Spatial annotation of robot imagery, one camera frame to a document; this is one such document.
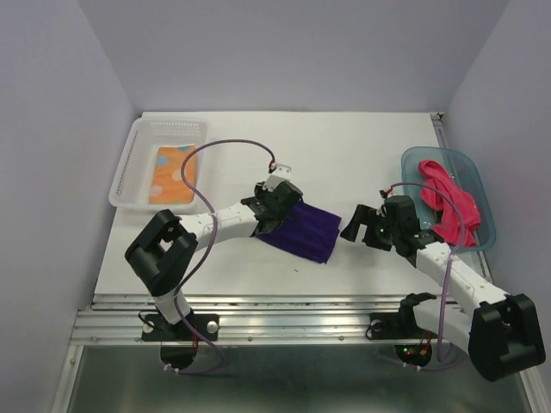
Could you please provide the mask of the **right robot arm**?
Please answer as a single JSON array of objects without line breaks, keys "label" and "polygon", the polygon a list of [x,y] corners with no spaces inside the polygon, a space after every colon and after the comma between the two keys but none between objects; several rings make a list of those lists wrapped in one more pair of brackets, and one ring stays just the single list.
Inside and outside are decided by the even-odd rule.
[{"label": "right robot arm", "polygon": [[416,270],[443,289],[410,293],[389,314],[370,313],[369,340],[396,340],[396,355],[405,364],[424,367],[431,350],[413,349],[406,339],[442,338],[464,352],[476,371],[496,381],[543,364],[546,350],[534,302],[494,286],[462,259],[433,230],[422,229],[413,200],[390,196],[375,209],[359,204],[341,237],[378,250],[395,250]]}]

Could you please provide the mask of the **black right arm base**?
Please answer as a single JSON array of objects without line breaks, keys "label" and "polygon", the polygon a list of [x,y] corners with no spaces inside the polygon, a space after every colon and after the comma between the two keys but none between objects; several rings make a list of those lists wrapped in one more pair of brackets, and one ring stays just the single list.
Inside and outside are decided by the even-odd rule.
[{"label": "black right arm base", "polygon": [[414,307],[436,296],[430,293],[410,293],[399,303],[396,312],[372,312],[365,336],[369,340],[405,340],[413,343],[395,344],[394,351],[399,360],[407,366],[427,367],[432,356],[432,339],[436,335],[431,330],[420,328],[414,318]]}]

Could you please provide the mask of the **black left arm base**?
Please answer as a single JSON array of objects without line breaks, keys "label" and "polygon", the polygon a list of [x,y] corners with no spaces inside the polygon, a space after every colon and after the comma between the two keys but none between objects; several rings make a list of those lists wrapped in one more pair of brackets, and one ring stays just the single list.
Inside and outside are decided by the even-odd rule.
[{"label": "black left arm base", "polygon": [[[160,345],[159,358],[165,371],[181,375],[203,375],[222,366],[225,356],[215,344],[220,329],[220,316],[215,313],[191,312],[186,322],[168,323],[159,310],[140,311],[142,323],[140,340]],[[218,354],[218,360],[209,367],[199,366],[200,343]]]}]

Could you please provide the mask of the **purple towel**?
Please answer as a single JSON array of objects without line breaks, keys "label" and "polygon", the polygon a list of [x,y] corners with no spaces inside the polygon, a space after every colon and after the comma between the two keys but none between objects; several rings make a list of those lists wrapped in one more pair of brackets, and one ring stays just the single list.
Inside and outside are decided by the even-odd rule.
[{"label": "purple towel", "polygon": [[282,225],[258,235],[264,243],[316,263],[327,263],[335,248],[342,219],[301,200]]}]

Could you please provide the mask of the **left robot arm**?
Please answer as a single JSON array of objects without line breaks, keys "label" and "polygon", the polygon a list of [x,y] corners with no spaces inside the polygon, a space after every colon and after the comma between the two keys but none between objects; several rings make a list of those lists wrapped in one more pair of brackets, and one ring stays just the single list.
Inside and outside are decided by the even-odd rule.
[{"label": "left robot arm", "polygon": [[181,339],[191,331],[192,309],[181,282],[196,252],[271,233],[282,226],[302,196],[291,182],[273,189],[258,184],[253,196],[214,213],[177,216],[169,209],[156,213],[127,248],[125,259],[154,299],[164,332]]}]

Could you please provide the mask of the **orange polka dot towel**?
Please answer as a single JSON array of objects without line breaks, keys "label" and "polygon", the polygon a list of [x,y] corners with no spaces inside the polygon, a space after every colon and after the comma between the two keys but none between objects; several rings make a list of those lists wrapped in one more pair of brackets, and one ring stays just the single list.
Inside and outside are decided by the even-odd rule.
[{"label": "orange polka dot towel", "polygon": [[154,205],[188,205],[195,193],[183,182],[182,165],[195,145],[158,148],[149,203]]}]

